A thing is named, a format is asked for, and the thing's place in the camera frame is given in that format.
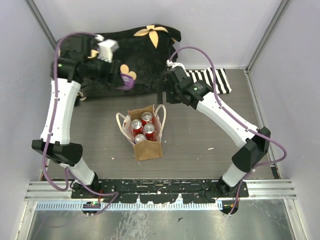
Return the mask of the purple soda can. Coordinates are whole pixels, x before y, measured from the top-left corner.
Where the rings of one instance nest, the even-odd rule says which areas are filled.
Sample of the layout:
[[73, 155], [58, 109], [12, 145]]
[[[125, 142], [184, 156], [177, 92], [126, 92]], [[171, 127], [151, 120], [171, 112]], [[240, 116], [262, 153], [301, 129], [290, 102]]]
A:
[[132, 76], [124, 73], [120, 73], [120, 76], [123, 81], [123, 86], [117, 87], [118, 90], [130, 91], [134, 88], [135, 80]]
[[147, 140], [147, 137], [144, 135], [144, 134], [137, 134], [135, 137], [134, 137], [134, 143], [137, 144], [137, 143], [140, 143], [142, 141], [145, 141]]

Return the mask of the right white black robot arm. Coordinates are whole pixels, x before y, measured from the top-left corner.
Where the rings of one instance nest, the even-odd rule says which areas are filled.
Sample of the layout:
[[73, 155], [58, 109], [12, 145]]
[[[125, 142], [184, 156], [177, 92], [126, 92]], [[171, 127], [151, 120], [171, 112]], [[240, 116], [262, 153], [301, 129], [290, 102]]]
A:
[[166, 92], [167, 103], [183, 103], [209, 117], [239, 148], [231, 158], [230, 167], [218, 181], [220, 193], [231, 197], [243, 177], [267, 154], [270, 130], [247, 123], [214, 94], [209, 84], [203, 80], [193, 81], [181, 66], [169, 68], [157, 87], [159, 93]]

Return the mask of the brown canvas bag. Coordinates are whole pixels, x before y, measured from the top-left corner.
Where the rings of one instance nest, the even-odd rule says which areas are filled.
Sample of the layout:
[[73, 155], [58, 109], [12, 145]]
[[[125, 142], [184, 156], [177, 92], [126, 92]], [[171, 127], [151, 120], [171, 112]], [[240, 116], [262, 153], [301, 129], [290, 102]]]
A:
[[[155, 126], [156, 130], [156, 141], [144, 140], [135, 144], [135, 136], [133, 135], [133, 131], [131, 129], [131, 122], [135, 119], [141, 120], [141, 115], [144, 112], [153, 113], [153, 125]], [[119, 112], [116, 113], [115, 118], [119, 130], [132, 145], [133, 154], [137, 162], [160, 158], [163, 156], [161, 141], [162, 133], [166, 122], [166, 117], [167, 110], [163, 104], [160, 104], [158, 107], [151, 105], [141, 109], [130, 110], [128, 111], [126, 116]]]

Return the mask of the red cola can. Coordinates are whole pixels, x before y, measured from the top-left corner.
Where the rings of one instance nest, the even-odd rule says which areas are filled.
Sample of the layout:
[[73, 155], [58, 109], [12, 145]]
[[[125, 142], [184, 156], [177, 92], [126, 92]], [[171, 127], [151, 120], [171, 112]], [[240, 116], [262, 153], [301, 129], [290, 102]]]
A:
[[134, 137], [143, 133], [143, 124], [140, 119], [132, 120], [130, 127], [132, 129], [132, 133]]
[[149, 111], [145, 111], [144, 113], [142, 113], [140, 120], [141, 120], [141, 123], [143, 126], [146, 124], [153, 124], [154, 123], [154, 115], [153, 115], [153, 113], [151, 113]]
[[155, 142], [157, 140], [156, 128], [152, 123], [147, 123], [144, 125], [143, 134], [145, 135], [148, 141]]

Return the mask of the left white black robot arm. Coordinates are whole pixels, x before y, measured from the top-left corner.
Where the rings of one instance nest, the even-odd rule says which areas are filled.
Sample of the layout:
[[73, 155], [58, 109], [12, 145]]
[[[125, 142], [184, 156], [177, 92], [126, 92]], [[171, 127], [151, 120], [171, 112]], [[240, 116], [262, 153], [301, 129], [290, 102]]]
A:
[[48, 113], [39, 139], [31, 143], [42, 155], [42, 173], [49, 184], [59, 191], [48, 175], [47, 162], [54, 162], [83, 185], [88, 198], [100, 193], [97, 174], [83, 158], [83, 146], [71, 142], [70, 128], [75, 103], [84, 79], [101, 80], [115, 88], [126, 86], [120, 74], [120, 61], [114, 59], [118, 42], [99, 34], [76, 32], [56, 43], [51, 69], [51, 92]]

